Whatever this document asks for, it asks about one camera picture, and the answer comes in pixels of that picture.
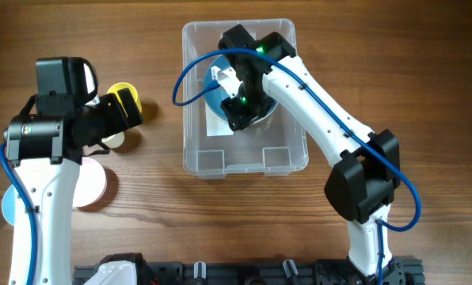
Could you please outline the dark blue plate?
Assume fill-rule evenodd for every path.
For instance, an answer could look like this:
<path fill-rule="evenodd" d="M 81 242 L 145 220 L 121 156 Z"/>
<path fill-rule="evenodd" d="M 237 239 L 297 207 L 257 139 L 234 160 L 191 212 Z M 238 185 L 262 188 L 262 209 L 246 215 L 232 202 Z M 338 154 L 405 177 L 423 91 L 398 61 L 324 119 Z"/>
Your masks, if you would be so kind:
<path fill-rule="evenodd" d="M 205 72 L 202 89 L 206 89 L 209 86 L 209 84 L 213 82 L 213 78 L 211 76 L 212 67 L 218 67 L 220 70 L 225 70 L 225 69 L 231 68 L 231 65 L 229 64 L 228 60 L 223 55 L 217 56 L 216 59 L 211 63 L 211 65 L 207 68 L 207 71 Z M 225 91 L 223 87 L 219 87 L 218 89 L 209 91 L 204 95 L 204 99 L 207 106 L 210 108 L 210 110 L 213 111 L 214 114 L 217 115 L 217 117 L 221 118 L 222 120 L 227 120 L 227 117 L 223 109 L 220 107 L 220 105 L 222 101 L 227 99 L 228 97 L 229 95 L 227 94 L 227 92 Z M 277 108 L 277 106 L 278 106 L 278 103 L 274 101 L 272 107 L 268 110 L 266 115 L 261 118 L 256 118 L 256 119 L 251 120 L 249 122 L 249 126 L 252 124 L 257 124 L 259 121 L 263 120 L 266 116 L 271 115 L 274 112 L 274 110 Z"/>

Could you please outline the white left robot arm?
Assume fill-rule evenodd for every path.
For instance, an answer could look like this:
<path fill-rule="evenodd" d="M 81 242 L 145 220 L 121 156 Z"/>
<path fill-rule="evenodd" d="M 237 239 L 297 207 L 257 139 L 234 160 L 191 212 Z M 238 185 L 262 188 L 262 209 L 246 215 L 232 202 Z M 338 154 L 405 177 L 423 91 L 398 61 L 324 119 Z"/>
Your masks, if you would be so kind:
<path fill-rule="evenodd" d="M 0 162 L 14 187 L 9 282 L 71 282 L 71 212 L 83 150 L 143 122 L 133 92 L 33 95 L 7 127 Z"/>

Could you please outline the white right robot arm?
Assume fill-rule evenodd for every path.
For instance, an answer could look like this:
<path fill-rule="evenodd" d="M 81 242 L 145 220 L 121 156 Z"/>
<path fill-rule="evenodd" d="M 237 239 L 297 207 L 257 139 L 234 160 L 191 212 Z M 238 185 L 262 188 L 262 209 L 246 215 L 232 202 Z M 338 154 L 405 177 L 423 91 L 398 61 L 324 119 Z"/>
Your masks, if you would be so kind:
<path fill-rule="evenodd" d="M 392 255 L 387 242 L 387 221 L 394 192 L 399 186 L 399 143 L 390 132 L 375 133 L 345 111 L 310 75 L 298 55 L 273 59 L 259 51 L 226 49 L 226 57 L 240 56 L 257 64 L 242 63 L 211 68 L 211 77 L 229 95 L 224 106 L 229 125 L 242 127 L 233 108 L 250 105 L 248 88 L 284 107 L 317 143 L 331 173 L 324 192 L 330 205 L 348 223 L 348 258 L 356 272 L 369 282 L 383 277 Z"/>

